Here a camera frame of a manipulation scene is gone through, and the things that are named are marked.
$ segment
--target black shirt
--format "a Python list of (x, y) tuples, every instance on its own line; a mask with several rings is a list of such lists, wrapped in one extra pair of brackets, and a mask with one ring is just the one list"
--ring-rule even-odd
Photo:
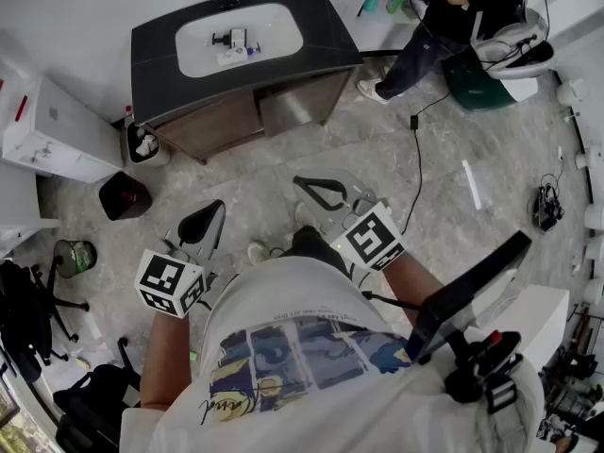
[(424, 25), (431, 34), (469, 43), (478, 11), (483, 10), (480, 33), (487, 37), (505, 25), (516, 22), (514, 14), (524, 0), (467, 0), (470, 5), (463, 9), (451, 5), (446, 0), (433, 0), (426, 10)]

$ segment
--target green bottle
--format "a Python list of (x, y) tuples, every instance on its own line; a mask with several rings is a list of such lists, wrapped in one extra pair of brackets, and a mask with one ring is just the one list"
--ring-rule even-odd
[(388, 13), (395, 13), (400, 5), (403, 3), (403, 0), (388, 0), (386, 4), (386, 10)]

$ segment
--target wooden cabinet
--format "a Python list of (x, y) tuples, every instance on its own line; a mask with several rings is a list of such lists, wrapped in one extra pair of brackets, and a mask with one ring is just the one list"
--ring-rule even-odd
[(335, 107), (350, 71), (321, 75), (295, 83), (260, 100), (267, 137), (307, 123), (324, 124)]
[(351, 73), (346, 70), (232, 92), (149, 130), (205, 164), (209, 156), (253, 139), (276, 136), (306, 123), (324, 124)]
[(160, 138), (203, 161), (261, 131), (252, 91), (234, 92), (154, 130)]

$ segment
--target black monitor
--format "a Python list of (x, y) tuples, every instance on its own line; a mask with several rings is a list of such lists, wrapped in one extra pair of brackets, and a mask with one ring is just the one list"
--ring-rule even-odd
[(478, 265), (428, 297), (417, 314), (407, 343), (411, 361), (421, 361), (440, 348), (456, 330), (464, 331), (476, 319), (472, 302), (506, 272), (517, 269), (529, 251), (530, 238), (521, 231)]

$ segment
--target white sink basin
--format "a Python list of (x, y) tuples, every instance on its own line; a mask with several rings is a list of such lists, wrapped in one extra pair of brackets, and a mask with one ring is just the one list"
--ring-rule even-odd
[[(247, 46), (261, 52), (243, 62), (221, 67), (216, 55), (228, 49), (211, 36), (226, 35), (231, 28), (247, 29)], [(237, 8), (189, 22), (176, 33), (176, 55), (180, 72), (188, 77), (203, 77), (261, 60), (295, 54), (302, 47), (302, 34), (290, 11), (280, 4), (264, 4)]]

